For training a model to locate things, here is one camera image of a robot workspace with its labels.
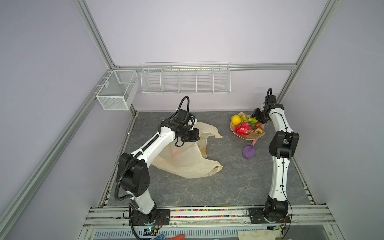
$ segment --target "purple brush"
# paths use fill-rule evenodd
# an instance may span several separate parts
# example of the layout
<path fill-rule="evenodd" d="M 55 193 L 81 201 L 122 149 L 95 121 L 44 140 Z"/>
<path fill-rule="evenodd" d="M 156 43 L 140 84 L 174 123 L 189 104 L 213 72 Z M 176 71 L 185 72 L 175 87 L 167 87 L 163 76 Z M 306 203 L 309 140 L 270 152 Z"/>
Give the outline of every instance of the purple brush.
<path fill-rule="evenodd" d="M 245 159 L 250 159 L 251 157 L 253 157 L 255 155 L 255 143 L 256 143 L 257 139 L 253 140 L 252 141 L 252 144 L 251 145 L 248 145 L 248 146 L 245 146 L 244 150 L 243 150 L 243 158 Z"/>

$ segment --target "fruit bowl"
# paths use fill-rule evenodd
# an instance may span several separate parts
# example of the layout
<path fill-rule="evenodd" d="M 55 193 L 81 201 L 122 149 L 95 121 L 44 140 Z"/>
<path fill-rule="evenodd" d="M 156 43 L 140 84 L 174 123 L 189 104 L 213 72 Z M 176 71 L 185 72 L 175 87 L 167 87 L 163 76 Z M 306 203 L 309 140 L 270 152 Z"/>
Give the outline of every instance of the fruit bowl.
<path fill-rule="evenodd" d="M 250 117 L 251 115 L 247 115 L 247 114 L 245 114 L 245 113 L 243 113 L 243 112 L 241 112 L 241 113 L 239 113 L 238 114 L 239 116 L 242 116 L 242 115 L 245 115 L 245 116 L 247 116 L 247 117 Z M 264 134 L 265 134 L 265 132 L 264 132 L 264 124 L 262 124 L 262 125 L 260 125 L 259 127 L 263 130 L 263 133 L 262 134 L 260 134 L 260 135 L 257 135 L 256 134 L 256 132 L 255 131 L 253 131 L 253 132 L 251 132 L 250 134 L 248 134 L 248 135 L 240 135 L 240 134 L 238 134 L 237 132 L 236 132 L 236 125 L 234 125 L 233 123 L 232 123 L 232 121 L 231 120 L 229 120 L 230 121 L 230 125 L 229 125 L 229 128 L 232 130 L 232 132 L 234 133 L 234 134 L 236 134 L 237 136 L 239 136 L 239 137 L 241 137 L 242 139 L 245 139 L 245 140 L 255 140 L 255 139 L 258 139 L 259 137 L 261 137 L 261 136 L 263 136 Z"/>

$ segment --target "black mounting plate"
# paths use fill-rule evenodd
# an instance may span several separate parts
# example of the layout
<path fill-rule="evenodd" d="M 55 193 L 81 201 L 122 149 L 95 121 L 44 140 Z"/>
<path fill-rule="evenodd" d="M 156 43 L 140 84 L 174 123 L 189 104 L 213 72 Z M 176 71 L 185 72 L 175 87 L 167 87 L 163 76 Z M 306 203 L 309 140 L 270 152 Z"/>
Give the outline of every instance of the black mounting plate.
<path fill-rule="evenodd" d="M 263 207 L 251 207 L 248 208 L 247 214 L 249 215 L 249 218 L 251 219 L 251 223 L 269 223 L 264 218 L 264 208 Z M 289 216 L 286 216 L 285 218 L 286 223 L 290 223 L 291 219 Z M 283 218 L 277 218 L 276 222 L 274 223 L 284 223 Z"/>
<path fill-rule="evenodd" d="M 140 217 L 138 210 L 136 209 L 132 210 L 132 217 L 133 219 L 131 219 L 131 221 L 133 221 L 134 226 L 148 226 L 146 223 L 142 221 L 142 218 Z M 169 219 L 170 219 L 170 209 L 157 209 L 155 222 L 151 225 L 160 226 L 162 221 L 163 221 L 163 226 L 169 225 Z"/>

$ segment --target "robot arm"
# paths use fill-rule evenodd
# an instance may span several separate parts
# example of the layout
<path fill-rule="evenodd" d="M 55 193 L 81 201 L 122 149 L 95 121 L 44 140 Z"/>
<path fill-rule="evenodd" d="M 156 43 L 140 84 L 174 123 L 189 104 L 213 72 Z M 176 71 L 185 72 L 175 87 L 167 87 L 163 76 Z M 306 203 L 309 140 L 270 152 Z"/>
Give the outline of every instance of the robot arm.
<path fill-rule="evenodd" d="M 181 109 L 183 101 L 187 99 L 187 111 Z M 185 96 L 177 111 L 169 118 L 162 120 L 157 133 L 143 146 L 131 154 L 123 153 L 119 159 L 116 178 L 115 199 L 121 201 L 129 198 L 130 206 L 137 210 L 143 222 L 152 223 L 155 219 L 156 204 L 149 194 L 148 187 L 151 182 L 148 168 L 155 157 L 173 140 L 180 147 L 184 142 L 199 140 L 199 130 L 194 129 L 196 117 L 189 112 L 189 97 Z M 120 187 L 126 195 L 119 197 Z"/>
<path fill-rule="evenodd" d="M 293 132 L 285 118 L 284 107 L 276 103 L 270 88 L 265 96 L 262 109 L 255 109 L 252 116 L 261 123 L 272 120 L 276 134 L 269 145 L 269 153 L 273 156 L 272 186 L 265 202 L 265 217 L 274 221 L 285 217 L 288 213 L 288 200 L 286 197 L 286 182 L 288 166 L 294 155 L 299 140 L 299 134 Z"/>

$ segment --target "mesh basket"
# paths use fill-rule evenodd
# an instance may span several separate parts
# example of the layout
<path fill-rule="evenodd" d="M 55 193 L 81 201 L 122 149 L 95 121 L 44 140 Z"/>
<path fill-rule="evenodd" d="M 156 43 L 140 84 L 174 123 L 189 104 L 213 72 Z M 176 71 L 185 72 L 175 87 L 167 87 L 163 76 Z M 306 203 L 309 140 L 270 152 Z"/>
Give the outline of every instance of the mesh basket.
<path fill-rule="evenodd" d="M 139 84 L 136 71 L 113 70 L 96 97 L 105 110 L 129 110 Z"/>
<path fill-rule="evenodd" d="M 141 74 L 144 94 L 230 93 L 229 64 L 146 67 Z"/>

